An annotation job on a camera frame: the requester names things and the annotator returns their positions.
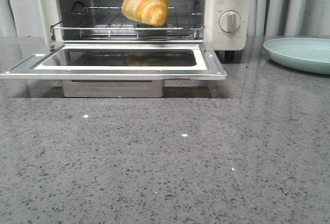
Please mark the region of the oven glass door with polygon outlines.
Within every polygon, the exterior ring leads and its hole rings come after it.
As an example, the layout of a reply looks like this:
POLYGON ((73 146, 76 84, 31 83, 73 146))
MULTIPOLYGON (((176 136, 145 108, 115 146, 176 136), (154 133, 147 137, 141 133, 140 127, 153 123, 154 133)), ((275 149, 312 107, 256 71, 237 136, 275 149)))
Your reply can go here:
POLYGON ((1 74, 3 79, 58 80, 65 97, 159 98, 167 80, 226 78, 206 43, 55 43, 1 74))

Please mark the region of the golden croissant bread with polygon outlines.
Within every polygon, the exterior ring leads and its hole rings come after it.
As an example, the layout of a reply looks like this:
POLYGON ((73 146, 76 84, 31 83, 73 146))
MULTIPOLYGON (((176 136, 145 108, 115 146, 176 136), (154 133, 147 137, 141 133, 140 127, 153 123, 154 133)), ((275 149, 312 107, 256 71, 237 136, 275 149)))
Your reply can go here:
POLYGON ((167 0, 123 0, 122 13, 130 20, 161 27, 168 15, 167 0))

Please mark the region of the lower beige oven knob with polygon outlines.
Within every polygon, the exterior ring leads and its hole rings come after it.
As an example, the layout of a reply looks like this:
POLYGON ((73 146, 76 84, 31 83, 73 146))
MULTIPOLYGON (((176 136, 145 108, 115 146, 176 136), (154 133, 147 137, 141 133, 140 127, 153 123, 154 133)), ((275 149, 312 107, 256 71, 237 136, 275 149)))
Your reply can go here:
POLYGON ((220 28, 226 33, 235 33, 241 23, 240 15, 235 11, 227 11, 219 19, 220 28))

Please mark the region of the light green plate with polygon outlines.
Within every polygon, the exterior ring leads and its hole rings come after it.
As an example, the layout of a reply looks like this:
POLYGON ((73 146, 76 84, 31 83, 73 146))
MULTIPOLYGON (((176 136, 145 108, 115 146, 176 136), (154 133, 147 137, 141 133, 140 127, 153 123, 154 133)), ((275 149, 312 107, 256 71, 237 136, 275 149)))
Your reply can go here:
POLYGON ((281 66, 329 75, 329 39, 278 38, 266 41, 263 48, 281 66))

